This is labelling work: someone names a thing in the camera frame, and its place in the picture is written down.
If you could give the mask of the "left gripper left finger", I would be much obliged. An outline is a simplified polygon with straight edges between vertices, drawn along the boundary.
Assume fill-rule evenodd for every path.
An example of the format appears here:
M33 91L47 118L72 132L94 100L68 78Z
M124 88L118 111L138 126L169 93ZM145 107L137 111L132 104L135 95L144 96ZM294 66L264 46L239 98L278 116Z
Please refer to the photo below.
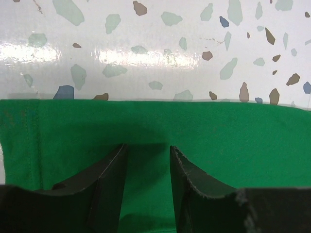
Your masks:
M116 233L128 164L122 144L51 190L0 187L2 233Z

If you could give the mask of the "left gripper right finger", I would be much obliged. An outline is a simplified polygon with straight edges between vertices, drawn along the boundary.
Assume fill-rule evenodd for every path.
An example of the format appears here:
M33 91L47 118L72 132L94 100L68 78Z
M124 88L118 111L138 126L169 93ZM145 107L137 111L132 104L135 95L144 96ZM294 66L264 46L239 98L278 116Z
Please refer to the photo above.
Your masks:
M309 188L231 187L170 147L170 173L179 233L308 233Z

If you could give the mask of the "green t shirt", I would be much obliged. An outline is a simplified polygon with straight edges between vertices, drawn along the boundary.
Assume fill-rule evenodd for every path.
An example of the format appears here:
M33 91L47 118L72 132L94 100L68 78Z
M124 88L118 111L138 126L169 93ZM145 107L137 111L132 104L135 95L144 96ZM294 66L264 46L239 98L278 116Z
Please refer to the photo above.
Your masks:
M311 114L237 102L2 100L5 182L50 189L129 146L120 233L173 233L169 148L234 187L309 186Z

